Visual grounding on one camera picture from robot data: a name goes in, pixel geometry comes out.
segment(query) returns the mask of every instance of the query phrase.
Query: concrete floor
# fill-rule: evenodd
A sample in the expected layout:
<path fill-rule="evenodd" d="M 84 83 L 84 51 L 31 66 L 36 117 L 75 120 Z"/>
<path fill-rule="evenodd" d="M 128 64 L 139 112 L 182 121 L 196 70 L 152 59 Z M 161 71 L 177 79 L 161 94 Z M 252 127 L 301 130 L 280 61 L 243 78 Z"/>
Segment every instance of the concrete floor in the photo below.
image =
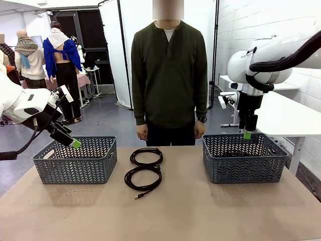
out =
<path fill-rule="evenodd" d="M 92 100 L 82 109 L 83 122 L 70 126 L 74 136 L 117 136 L 118 147 L 144 147 L 135 132 L 134 114 L 121 108 L 114 94 Z M 222 123 L 231 123 L 232 110 L 223 110 L 218 102 L 209 110 L 207 134 L 237 133 L 237 128 L 220 128 Z M 0 127 L 0 152 L 18 150 L 31 137 L 32 130 L 22 125 Z M 31 157 L 51 141 L 48 133 L 42 133 L 29 148 L 14 161 L 0 161 L 0 197 L 33 166 Z"/>

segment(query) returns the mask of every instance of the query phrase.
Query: ceiling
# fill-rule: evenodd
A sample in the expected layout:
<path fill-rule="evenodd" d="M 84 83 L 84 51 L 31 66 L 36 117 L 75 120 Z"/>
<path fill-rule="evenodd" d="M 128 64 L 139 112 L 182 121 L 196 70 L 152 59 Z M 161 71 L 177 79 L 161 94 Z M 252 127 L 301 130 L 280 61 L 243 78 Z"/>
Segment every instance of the ceiling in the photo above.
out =
<path fill-rule="evenodd" d="M 10 11 L 26 12 L 32 10 L 41 10 L 41 8 L 0 0 L 0 14 L 9 13 Z"/>

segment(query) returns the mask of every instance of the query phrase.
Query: gray plastic basket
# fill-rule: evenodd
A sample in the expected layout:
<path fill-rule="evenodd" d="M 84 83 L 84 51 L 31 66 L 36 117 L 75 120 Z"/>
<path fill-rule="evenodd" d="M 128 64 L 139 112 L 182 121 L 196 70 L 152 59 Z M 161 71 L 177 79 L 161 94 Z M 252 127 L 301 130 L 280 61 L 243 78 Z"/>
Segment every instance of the gray plastic basket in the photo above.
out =
<path fill-rule="evenodd" d="M 117 162 L 116 137 L 74 137 L 81 147 L 50 142 L 33 157 L 43 184 L 104 184 Z M 44 159 L 52 150 L 54 153 Z"/>
<path fill-rule="evenodd" d="M 279 182 L 287 158 L 287 152 L 261 133 L 250 140 L 243 134 L 203 137 L 203 161 L 215 184 Z"/>

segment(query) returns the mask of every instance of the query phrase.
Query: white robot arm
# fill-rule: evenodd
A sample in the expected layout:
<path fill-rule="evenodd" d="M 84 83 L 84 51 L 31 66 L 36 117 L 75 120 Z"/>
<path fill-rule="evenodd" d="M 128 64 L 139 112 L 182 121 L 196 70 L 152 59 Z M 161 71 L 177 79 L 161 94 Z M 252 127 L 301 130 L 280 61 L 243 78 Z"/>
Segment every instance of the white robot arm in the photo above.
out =
<path fill-rule="evenodd" d="M 62 116 L 56 106 L 59 98 L 73 101 L 65 86 L 58 88 L 55 93 L 47 89 L 23 89 L 0 73 L 0 116 L 3 114 L 14 123 L 36 131 L 47 130 L 50 137 L 61 144 L 78 148 L 81 144 L 69 135 L 71 130 L 58 121 Z M 13 160 L 18 154 L 19 152 L 0 153 L 0 160 Z"/>
<path fill-rule="evenodd" d="M 321 26 L 316 21 L 300 33 L 272 37 L 263 44 L 254 41 L 248 51 L 234 54 L 228 63 L 229 87 L 237 91 L 240 129 L 256 130 L 263 95 L 284 82 L 293 67 L 321 69 Z M 224 97 L 226 102 L 231 97 Z"/>

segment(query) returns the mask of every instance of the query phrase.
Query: dark green sweater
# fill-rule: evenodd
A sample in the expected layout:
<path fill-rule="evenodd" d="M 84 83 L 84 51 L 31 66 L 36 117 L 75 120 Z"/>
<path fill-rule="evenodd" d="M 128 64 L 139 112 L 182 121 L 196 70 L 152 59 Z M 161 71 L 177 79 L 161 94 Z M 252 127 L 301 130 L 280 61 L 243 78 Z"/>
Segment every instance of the dark green sweater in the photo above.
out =
<path fill-rule="evenodd" d="M 181 21 L 168 42 L 153 22 L 135 34 L 131 50 L 136 124 L 179 128 L 207 113 L 207 56 L 200 31 Z"/>

